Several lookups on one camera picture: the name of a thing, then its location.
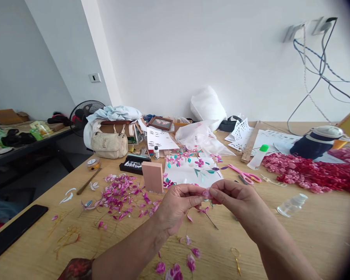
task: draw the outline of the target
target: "black smartphone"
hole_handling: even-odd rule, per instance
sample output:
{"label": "black smartphone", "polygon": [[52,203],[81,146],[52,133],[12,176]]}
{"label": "black smartphone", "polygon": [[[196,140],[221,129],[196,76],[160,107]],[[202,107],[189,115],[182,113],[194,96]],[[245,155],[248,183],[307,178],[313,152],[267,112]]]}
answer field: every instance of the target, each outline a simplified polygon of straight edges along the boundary
{"label": "black smartphone", "polygon": [[0,256],[47,211],[48,207],[35,204],[0,232]]}

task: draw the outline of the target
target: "hand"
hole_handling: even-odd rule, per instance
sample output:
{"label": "hand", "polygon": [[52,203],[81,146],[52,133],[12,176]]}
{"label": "hand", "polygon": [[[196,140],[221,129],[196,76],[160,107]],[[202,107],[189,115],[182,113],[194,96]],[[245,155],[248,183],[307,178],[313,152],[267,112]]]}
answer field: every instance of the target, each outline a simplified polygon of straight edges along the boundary
{"label": "hand", "polygon": [[255,189],[228,180],[215,182],[210,190],[213,204],[223,204],[236,216],[255,243],[267,242],[282,226]]}
{"label": "hand", "polygon": [[205,189],[196,185],[172,185],[165,194],[163,201],[153,215],[158,223],[170,235],[174,235],[180,228],[183,218],[192,207],[200,207],[205,199],[202,192]]}

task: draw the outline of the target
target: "pink wooden block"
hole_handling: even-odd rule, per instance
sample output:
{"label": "pink wooden block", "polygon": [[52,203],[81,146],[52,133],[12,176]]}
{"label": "pink wooden block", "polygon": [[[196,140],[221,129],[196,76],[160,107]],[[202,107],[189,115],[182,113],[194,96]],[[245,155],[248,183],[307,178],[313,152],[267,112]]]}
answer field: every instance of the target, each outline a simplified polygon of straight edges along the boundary
{"label": "pink wooden block", "polygon": [[141,164],[145,188],[155,193],[163,193],[163,172],[161,163],[144,161]]}

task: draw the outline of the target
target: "red sleeve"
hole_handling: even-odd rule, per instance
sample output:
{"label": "red sleeve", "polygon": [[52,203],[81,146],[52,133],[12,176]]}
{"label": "red sleeve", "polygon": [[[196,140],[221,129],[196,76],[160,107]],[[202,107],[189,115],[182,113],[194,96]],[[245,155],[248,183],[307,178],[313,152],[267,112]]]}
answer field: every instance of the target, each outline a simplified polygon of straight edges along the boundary
{"label": "red sleeve", "polygon": [[92,260],[72,259],[58,280],[92,280]]}

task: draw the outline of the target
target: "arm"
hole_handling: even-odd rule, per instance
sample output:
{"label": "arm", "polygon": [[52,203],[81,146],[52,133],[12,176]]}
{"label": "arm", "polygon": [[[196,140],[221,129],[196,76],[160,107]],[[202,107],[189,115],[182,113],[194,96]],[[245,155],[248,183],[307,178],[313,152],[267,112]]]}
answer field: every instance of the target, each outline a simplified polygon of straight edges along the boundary
{"label": "arm", "polygon": [[226,206],[257,244],[269,279],[320,279],[254,188],[220,180],[211,186],[210,194],[212,203]]}
{"label": "arm", "polygon": [[136,279],[168,237],[178,231],[187,211],[201,204],[203,191],[195,185],[172,186],[149,220],[93,262],[92,279]]}

